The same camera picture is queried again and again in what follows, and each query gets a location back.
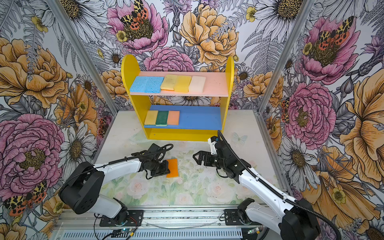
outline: yellow shelf frame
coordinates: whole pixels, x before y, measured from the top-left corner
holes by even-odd
[[[208,138],[217,135],[215,130],[195,130],[195,129],[166,129],[166,128],[144,128],[144,120],[147,111],[151,108],[149,95],[131,95],[129,89],[135,78],[140,73],[140,67],[133,55],[126,55],[122,60],[121,75],[124,87],[127,90],[132,106],[139,118],[141,127],[148,139],[168,140],[168,141],[202,141],[206,142]],[[229,100],[231,99],[233,88],[234,61],[229,57],[225,68],[225,78],[227,81],[228,97],[221,97],[220,112],[222,122],[222,132],[227,119]]]

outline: green sponge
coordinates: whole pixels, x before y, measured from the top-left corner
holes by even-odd
[[[156,126],[167,126],[168,111],[159,111],[156,118]]]

